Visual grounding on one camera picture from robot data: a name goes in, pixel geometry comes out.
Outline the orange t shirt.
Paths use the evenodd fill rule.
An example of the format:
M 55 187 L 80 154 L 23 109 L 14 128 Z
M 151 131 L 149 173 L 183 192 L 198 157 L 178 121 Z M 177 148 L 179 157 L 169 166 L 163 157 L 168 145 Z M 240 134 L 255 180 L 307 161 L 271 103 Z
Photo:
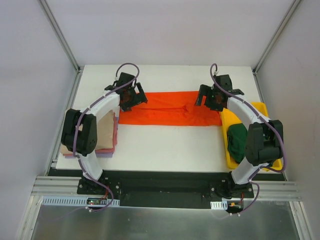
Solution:
M 196 106 L 197 91 L 147 92 L 147 103 L 119 114 L 122 125 L 209 127 L 221 126 L 219 112 Z

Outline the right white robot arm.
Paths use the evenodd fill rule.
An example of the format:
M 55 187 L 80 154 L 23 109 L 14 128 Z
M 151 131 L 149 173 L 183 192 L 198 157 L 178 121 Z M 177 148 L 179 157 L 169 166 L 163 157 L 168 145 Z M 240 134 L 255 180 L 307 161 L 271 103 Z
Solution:
M 260 169 L 283 173 L 287 166 L 287 156 L 283 140 L 283 124 L 262 114 L 245 99 L 240 89 L 233 89 L 228 74 L 211 73 L 213 85 L 202 84 L 199 87 L 196 106 L 202 104 L 213 111 L 228 109 L 235 114 L 247 130 L 244 147 L 244 159 L 231 172 L 231 179 L 225 184 L 225 192 L 230 197 L 237 197 L 243 191 L 243 185 L 259 172 Z

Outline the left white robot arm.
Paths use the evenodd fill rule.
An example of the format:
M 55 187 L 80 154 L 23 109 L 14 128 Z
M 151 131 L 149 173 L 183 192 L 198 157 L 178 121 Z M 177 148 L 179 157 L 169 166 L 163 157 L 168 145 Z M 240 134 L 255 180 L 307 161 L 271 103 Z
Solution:
M 66 111 L 61 135 L 64 145 L 79 161 L 83 176 L 89 179 L 88 188 L 99 195 L 105 191 L 106 183 L 100 179 L 103 169 L 95 148 L 98 143 L 98 123 L 110 111 L 119 108 L 123 112 L 147 103 L 146 94 L 137 77 L 121 72 L 112 85 L 86 108 L 70 108 Z

